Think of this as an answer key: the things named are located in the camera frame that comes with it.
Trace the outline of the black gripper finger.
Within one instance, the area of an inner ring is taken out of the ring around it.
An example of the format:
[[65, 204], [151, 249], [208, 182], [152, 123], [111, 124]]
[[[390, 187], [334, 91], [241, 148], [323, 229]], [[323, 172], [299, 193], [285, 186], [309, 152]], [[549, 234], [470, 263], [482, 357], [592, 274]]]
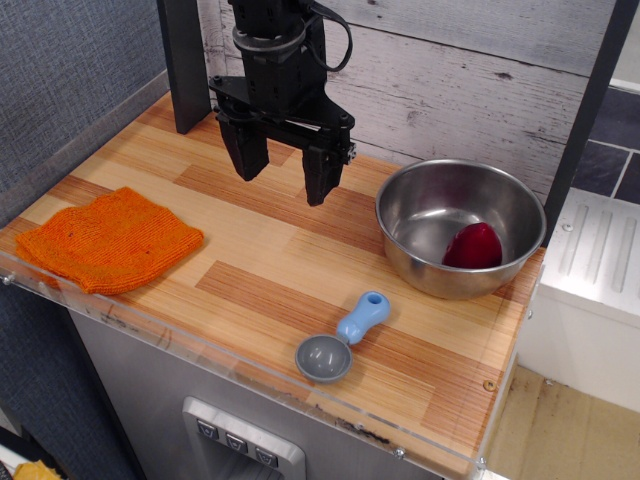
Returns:
[[225, 113], [217, 114], [224, 145], [236, 173], [251, 181], [269, 164], [266, 138], [254, 128], [252, 122], [239, 122]]
[[309, 206], [323, 204], [329, 193], [340, 185], [344, 160], [344, 152], [340, 149], [311, 145], [303, 150], [302, 164]]

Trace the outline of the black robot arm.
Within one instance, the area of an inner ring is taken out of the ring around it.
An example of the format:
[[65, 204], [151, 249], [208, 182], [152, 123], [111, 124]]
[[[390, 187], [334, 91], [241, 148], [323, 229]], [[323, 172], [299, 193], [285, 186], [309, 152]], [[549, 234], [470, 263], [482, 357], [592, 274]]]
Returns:
[[316, 1], [235, 1], [232, 37], [241, 76], [214, 76], [219, 128], [237, 174], [253, 180], [269, 163], [267, 142], [301, 151], [307, 202], [322, 204], [355, 156], [355, 119], [325, 91], [325, 21], [346, 21]]

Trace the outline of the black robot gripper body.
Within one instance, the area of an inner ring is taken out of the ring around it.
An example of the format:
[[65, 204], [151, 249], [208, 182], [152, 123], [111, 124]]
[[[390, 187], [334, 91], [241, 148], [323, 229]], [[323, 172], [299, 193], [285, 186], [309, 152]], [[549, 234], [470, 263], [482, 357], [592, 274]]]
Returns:
[[252, 122], [266, 140], [272, 138], [300, 150], [311, 145], [355, 156], [350, 129], [355, 120], [325, 92], [328, 72], [323, 29], [300, 29], [272, 39], [239, 29], [233, 42], [240, 50], [242, 76], [215, 76], [217, 114]]

